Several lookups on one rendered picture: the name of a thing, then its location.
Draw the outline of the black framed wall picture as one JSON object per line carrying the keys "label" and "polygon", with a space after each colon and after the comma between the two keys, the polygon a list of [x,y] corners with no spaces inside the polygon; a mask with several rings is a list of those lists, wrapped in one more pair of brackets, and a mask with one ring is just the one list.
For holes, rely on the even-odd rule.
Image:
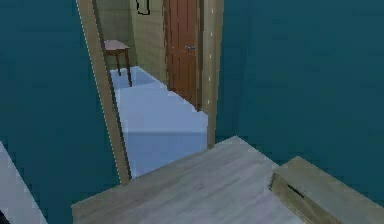
{"label": "black framed wall picture", "polygon": [[136,7],[139,15],[150,14],[149,0],[136,0]]}

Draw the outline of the pale wooden table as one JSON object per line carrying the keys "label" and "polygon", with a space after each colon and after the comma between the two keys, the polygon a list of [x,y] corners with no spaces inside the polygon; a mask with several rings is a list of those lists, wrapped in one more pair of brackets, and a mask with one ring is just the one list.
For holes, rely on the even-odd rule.
{"label": "pale wooden table", "polygon": [[269,190],[276,168],[233,136],[73,204],[73,224],[304,224]]}

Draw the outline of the brown wooden room door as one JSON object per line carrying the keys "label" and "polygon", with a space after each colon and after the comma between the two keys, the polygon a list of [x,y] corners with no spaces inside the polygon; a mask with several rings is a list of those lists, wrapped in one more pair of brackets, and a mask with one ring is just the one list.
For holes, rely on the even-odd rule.
{"label": "brown wooden room door", "polygon": [[[168,88],[201,109],[198,72],[198,0],[166,0],[166,59]],[[188,53],[185,46],[196,46]]]}

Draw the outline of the white furniture slab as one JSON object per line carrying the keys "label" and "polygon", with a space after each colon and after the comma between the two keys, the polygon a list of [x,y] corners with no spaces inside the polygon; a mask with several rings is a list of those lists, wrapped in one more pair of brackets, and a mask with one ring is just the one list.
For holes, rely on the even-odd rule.
{"label": "white furniture slab", "polygon": [[48,224],[1,141],[0,211],[10,224]]}

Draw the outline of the tan cardboard box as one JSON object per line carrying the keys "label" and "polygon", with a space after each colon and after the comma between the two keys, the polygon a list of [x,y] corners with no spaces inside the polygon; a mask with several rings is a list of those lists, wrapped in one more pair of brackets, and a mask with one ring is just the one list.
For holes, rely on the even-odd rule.
{"label": "tan cardboard box", "polygon": [[384,208],[296,156],[273,171],[269,189],[306,224],[384,224]]}

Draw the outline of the brown wooden side table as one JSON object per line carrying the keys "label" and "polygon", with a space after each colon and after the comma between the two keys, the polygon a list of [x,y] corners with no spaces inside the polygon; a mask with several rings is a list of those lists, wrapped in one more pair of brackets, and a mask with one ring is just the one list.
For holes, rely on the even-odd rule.
{"label": "brown wooden side table", "polygon": [[117,73],[119,76],[122,75],[121,73],[121,67],[120,67],[120,61],[119,61],[119,55],[123,54],[125,58],[125,65],[126,65],[126,71],[128,76],[128,83],[129,86],[132,87],[132,75],[130,71],[130,59],[129,59],[129,49],[130,47],[125,45],[124,43],[118,41],[118,40],[105,40],[104,41],[106,54],[108,56],[114,56],[116,59],[116,66],[117,66]]}

